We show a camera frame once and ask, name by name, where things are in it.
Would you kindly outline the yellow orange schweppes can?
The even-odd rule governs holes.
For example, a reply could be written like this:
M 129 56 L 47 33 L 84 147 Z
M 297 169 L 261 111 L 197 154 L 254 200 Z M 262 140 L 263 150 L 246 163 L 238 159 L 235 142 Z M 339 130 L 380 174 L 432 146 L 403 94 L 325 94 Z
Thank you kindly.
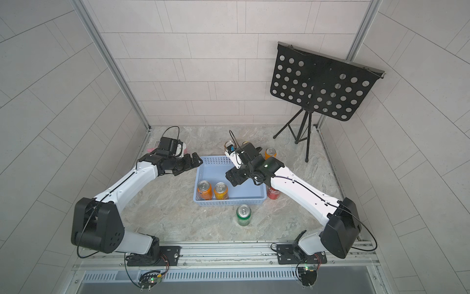
M 217 200 L 229 199 L 228 186 L 223 182 L 217 183 L 214 188 L 214 195 Z

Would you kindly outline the green sprite can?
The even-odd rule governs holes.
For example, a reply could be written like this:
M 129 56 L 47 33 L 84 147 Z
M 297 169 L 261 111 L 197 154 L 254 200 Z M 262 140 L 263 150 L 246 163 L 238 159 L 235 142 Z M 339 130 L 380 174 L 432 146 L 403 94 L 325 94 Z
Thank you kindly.
M 241 205 L 236 210 L 237 222 L 240 226 L 247 226 L 250 224 L 252 210 L 248 205 Z

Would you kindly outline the orange fanta can back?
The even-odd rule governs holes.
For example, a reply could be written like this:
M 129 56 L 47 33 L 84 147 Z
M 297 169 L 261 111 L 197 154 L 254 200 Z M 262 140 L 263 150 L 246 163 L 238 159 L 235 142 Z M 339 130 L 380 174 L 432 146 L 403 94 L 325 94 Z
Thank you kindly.
M 277 156 L 277 152 L 274 148 L 266 148 L 264 152 L 265 159 L 275 158 Z

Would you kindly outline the orange fanta can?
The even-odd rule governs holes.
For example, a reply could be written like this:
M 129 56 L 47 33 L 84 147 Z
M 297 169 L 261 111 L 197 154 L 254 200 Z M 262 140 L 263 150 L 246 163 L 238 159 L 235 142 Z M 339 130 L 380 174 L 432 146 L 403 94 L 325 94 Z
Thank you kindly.
M 277 152 L 274 148 L 266 148 L 264 152 L 265 159 L 275 158 L 277 156 Z
M 212 200 L 213 191 L 212 185 L 207 180 L 202 180 L 197 185 L 197 196 L 202 200 Z

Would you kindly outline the red cola can front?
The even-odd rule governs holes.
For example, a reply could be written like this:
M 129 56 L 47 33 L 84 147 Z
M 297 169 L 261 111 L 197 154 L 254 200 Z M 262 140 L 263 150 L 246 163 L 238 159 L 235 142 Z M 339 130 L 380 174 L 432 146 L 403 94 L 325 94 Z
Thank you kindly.
M 276 189 L 274 189 L 274 188 L 269 187 L 269 188 L 267 189 L 267 196 L 268 196 L 268 198 L 270 198 L 271 200 L 276 200 L 276 199 L 278 199 L 278 198 L 280 197 L 280 194 L 281 194 L 281 192 L 278 191 L 278 190 L 276 190 Z

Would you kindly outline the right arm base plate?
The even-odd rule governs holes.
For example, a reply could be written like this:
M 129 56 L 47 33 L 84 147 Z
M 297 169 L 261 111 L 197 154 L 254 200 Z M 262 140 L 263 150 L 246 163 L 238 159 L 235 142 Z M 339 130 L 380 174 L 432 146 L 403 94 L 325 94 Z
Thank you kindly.
M 297 265 L 305 263 L 308 265 L 323 265 L 328 262 L 324 252 L 317 252 L 311 256 L 303 253 L 298 246 L 287 243 L 272 243 L 272 251 L 277 255 L 279 265 Z

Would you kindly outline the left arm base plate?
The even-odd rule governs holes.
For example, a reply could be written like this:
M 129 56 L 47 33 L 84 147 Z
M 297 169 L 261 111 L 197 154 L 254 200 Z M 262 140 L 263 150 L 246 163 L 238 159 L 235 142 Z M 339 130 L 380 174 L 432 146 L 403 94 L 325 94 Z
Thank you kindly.
M 176 266 L 181 253 L 181 246 L 153 247 L 145 254 L 131 254 L 126 257 L 128 267 L 170 267 Z

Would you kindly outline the red cola can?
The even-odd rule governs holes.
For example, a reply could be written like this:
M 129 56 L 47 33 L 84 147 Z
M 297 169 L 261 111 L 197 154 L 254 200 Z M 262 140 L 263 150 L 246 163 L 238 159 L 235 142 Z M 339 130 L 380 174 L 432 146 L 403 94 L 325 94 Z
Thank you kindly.
M 234 143 L 231 140 L 227 141 L 225 143 L 224 147 L 225 147 L 225 150 L 229 153 L 231 153 L 235 150 Z
M 268 198 L 270 198 L 271 200 L 276 200 L 276 199 L 278 199 L 278 198 L 280 197 L 280 194 L 281 194 L 281 192 L 278 191 L 278 190 L 276 190 L 276 189 L 274 189 L 274 188 L 269 187 L 269 188 L 267 189 L 267 196 L 268 196 Z

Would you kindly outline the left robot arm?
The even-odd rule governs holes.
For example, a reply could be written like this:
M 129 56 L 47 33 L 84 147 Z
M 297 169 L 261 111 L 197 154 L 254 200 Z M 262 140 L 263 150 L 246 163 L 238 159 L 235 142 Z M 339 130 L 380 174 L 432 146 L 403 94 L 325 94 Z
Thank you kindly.
M 101 253 L 148 255 L 158 246 L 156 237 L 125 229 L 121 213 L 127 204 L 159 176 L 178 176 L 202 165 L 197 153 L 161 156 L 145 154 L 123 178 L 93 198 L 80 199 L 74 208 L 71 243 Z

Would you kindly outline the red cola can back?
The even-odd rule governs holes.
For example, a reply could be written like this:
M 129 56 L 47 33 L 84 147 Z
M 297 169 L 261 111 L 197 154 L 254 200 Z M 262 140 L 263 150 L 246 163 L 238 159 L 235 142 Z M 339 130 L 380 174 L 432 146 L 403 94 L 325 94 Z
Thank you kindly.
M 231 140 L 227 141 L 225 143 L 224 147 L 225 147 L 225 150 L 229 153 L 231 153 L 235 150 L 234 143 Z

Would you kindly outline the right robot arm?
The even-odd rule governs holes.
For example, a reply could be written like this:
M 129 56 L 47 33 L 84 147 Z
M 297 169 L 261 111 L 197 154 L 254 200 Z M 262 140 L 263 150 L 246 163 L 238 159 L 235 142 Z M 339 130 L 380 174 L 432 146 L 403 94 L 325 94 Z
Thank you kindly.
M 319 191 L 274 157 L 242 160 L 235 153 L 227 157 L 235 166 L 226 172 L 232 186 L 248 179 L 255 184 L 264 183 L 293 199 L 321 224 L 315 232 L 301 233 L 296 238 L 294 244 L 304 255 L 328 251 L 338 258 L 346 258 L 362 230 L 356 204 L 351 199 L 339 200 Z

